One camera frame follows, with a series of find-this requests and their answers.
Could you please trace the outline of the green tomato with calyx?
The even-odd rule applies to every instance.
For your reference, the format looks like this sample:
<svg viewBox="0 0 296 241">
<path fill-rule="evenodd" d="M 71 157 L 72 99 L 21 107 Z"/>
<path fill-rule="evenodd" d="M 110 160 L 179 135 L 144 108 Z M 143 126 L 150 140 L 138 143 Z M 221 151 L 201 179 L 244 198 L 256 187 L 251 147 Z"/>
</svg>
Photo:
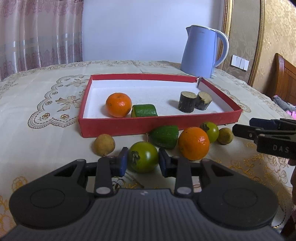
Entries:
<svg viewBox="0 0 296 241">
<path fill-rule="evenodd" d="M 158 150 L 148 142 L 137 142 L 128 151 L 130 167 L 137 173 L 149 173 L 159 164 Z"/>
</svg>

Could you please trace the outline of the dark sugarcane piece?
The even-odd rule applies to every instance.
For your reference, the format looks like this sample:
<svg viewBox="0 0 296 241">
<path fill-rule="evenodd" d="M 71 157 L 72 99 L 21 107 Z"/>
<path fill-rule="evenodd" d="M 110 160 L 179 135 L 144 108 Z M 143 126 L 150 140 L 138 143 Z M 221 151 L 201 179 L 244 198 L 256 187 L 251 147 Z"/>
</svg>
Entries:
<svg viewBox="0 0 296 241">
<path fill-rule="evenodd" d="M 210 94 L 204 91 L 200 91 L 197 94 L 195 108 L 199 110 L 206 110 L 211 102 L 212 102 L 212 97 L 210 96 Z"/>
<path fill-rule="evenodd" d="M 180 100 L 178 109 L 183 113 L 192 113 L 195 108 L 197 95 L 193 92 L 182 91 L 180 93 Z"/>
</svg>

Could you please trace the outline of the green cucumber chunk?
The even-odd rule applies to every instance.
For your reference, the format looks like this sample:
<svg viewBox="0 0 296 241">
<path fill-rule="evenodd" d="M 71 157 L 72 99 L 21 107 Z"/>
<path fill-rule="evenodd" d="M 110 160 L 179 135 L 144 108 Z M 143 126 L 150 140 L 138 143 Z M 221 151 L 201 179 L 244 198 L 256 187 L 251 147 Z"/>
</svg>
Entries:
<svg viewBox="0 0 296 241">
<path fill-rule="evenodd" d="M 153 104 L 137 104 L 132 106 L 132 118 L 158 116 Z"/>
</svg>

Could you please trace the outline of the small tan longan fruit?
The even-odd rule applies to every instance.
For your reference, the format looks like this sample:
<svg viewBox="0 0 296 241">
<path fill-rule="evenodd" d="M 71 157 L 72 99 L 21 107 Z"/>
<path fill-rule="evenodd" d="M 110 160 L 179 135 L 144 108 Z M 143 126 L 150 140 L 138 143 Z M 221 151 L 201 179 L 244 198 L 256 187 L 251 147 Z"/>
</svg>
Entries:
<svg viewBox="0 0 296 241">
<path fill-rule="evenodd" d="M 99 135 L 93 143 L 93 150 L 95 154 L 102 157 L 112 153 L 114 149 L 115 149 L 115 140 L 113 139 L 112 136 L 108 134 Z"/>
</svg>

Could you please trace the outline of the grey pink cloth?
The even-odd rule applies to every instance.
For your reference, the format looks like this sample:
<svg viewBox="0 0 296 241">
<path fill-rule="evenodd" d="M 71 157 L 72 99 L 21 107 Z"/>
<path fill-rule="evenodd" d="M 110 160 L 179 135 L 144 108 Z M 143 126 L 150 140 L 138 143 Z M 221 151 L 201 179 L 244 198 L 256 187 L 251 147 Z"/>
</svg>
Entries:
<svg viewBox="0 0 296 241">
<path fill-rule="evenodd" d="M 294 120 L 296 119 L 296 107 L 294 105 L 291 105 L 291 104 L 285 102 L 277 95 L 273 96 L 272 100 L 281 109 L 283 109 L 288 115 L 290 115 Z"/>
</svg>

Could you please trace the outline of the large orange tangerine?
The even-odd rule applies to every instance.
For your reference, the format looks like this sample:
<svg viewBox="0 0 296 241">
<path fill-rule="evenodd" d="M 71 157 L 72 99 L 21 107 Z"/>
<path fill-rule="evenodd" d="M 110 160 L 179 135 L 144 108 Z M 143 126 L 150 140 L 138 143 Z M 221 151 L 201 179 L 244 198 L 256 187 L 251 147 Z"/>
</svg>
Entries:
<svg viewBox="0 0 296 241">
<path fill-rule="evenodd" d="M 184 129 L 178 138 L 181 154 L 190 161 L 203 159 L 208 154 L 209 147 L 206 132 L 196 126 Z"/>
</svg>

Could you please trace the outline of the green cucumber chunk outside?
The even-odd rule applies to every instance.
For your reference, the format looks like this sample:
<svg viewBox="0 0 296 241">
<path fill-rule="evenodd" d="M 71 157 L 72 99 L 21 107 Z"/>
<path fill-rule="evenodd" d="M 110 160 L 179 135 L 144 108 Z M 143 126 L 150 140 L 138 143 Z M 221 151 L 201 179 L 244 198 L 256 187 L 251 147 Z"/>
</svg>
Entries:
<svg viewBox="0 0 296 241">
<path fill-rule="evenodd" d="M 179 129 L 177 126 L 159 126 L 149 132 L 149 139 L 155 145 L 173 149 L 178 141 Z"/>
</svg>

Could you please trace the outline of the small green tomato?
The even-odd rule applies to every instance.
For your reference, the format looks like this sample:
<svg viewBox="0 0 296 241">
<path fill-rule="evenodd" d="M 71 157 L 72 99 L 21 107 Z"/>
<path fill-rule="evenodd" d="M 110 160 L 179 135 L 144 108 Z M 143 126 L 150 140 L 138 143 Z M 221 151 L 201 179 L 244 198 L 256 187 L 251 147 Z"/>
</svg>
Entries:
<svg viewBox="0 0 296 241">
<path fill-rule="evenodd" d="M 210 143 L 215 142 L 219 137 L 219 129 L 215 123 L 204 122 L 200 125 L 200 128 L 206 132 Z"/>
</svg>

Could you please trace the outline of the wooden headboard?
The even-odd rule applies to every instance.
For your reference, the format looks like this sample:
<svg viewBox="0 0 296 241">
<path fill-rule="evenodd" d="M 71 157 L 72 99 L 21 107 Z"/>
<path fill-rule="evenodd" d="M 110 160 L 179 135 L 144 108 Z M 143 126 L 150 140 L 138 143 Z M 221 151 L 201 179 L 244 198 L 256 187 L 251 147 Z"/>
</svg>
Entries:
<svg viewBox="0 0 296 241">
<path fill-rule="evenodd" d="M 266 95 L 269 97 L 277 95 L 285 102 L 295 105 L 295 78 L 295 66 L 281 54 L 276 53 Z"/>
</svg>

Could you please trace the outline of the orange tangerine in tray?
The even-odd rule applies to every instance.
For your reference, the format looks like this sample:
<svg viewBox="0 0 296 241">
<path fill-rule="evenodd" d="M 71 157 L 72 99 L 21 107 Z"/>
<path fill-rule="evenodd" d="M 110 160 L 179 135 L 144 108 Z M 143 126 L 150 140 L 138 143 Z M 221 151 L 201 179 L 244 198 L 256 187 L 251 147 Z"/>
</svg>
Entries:
<svg viewBox="0 0 296 241">
<path fill-rule="evenodd" d="M 124 118 L 132 109 L 132 100 L 125 93 L 113 93 L 107 98 L 105 107 L 110 116 Z"/>
</svg>

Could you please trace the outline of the red shallow cardboard tray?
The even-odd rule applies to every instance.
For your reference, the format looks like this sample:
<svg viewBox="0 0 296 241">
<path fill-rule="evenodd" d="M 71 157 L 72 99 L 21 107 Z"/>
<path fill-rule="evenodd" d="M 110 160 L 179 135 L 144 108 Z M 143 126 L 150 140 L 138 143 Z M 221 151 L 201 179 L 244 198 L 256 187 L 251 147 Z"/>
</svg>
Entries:
<svg viewBox="0 0 296 241">
<path fill-rule="evenodd" d="M 182 91 L 198 94 L 204 91 L 212 97 L 206 110 L 192 113 L 178 110 Z M 108 115 L 105 102 L 113 93 L 125 93 L 132 104 L 152 104 L 157 116 L 113 118 Z M 169 74 L 98 74 L 91 75 L 79 111 L 78 122 L 84 138 L 102 133 L 111 136 L 148 133 L 158 126 L 175 125 L 183 130 L 199 126 L 205 121 L 216 125 L 238 122 L 242 108 L 230 97 L 204 78 Z"/>
</svg>

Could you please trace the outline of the blue electric kettle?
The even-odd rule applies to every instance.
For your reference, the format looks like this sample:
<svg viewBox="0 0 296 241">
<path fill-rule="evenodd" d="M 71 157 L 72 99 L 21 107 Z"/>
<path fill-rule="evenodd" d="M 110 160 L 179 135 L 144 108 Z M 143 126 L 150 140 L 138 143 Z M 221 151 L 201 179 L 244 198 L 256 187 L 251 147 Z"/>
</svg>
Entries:
<svg viewBox="0 0 296 241">
<path fill-rule="evenodd" d="M 196 77 L 209 78 L 214 68 L 227 57 L 228 37 L 221 31 L 198 25 L 186 27 L 188 39 L 184 49 L 181 70 Z M 218 40 L 222 41 L 223 52 L 217 58 Z"/>
</svg>

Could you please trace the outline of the pink floral curtain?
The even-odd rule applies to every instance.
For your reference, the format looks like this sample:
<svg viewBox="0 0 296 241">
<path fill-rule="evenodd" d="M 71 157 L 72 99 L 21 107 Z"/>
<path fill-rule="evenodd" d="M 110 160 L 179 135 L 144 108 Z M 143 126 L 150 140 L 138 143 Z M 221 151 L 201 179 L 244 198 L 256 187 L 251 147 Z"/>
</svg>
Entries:
<svg viewBox="0 0 296 241">
<path fill-rule="evenodd" d="M 1 1 L 1 80 L 80 62 L 83 1 Z"/>
</svg>

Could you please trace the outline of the white wall switch panel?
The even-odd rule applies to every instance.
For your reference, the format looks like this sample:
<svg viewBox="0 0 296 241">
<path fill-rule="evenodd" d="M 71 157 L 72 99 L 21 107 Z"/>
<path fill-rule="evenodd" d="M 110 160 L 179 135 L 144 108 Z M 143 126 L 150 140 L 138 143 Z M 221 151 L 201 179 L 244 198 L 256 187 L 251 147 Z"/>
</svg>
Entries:
<svg viewBox="0 0 296 241">
<path fill-rule="evenodd" d="M 239 68 L 243 71 L 247 71 L 248 66 L 249 66 L 249 60 L 243 59 L 243 58 L 238 57 L 236 55 L 232 55 L 230 65 L 233 67 Z"/>
</svg>

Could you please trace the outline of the gold arched frame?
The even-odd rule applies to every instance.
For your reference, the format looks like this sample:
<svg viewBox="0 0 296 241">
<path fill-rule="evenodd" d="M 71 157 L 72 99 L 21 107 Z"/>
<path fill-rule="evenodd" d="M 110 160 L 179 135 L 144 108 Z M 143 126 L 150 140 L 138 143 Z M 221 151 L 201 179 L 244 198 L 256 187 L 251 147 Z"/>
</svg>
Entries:
<svg viewBox="0 0 296 241">
<path fill-rule="evenodd" d="M 265 1 L 225 1 L 222 32 L 229 39 L 229 51 L 220 69 L 252 86 L 261 57 Z M 249 61 L 246 70 L 231 65 L 233 56 Z"/>
</svg>

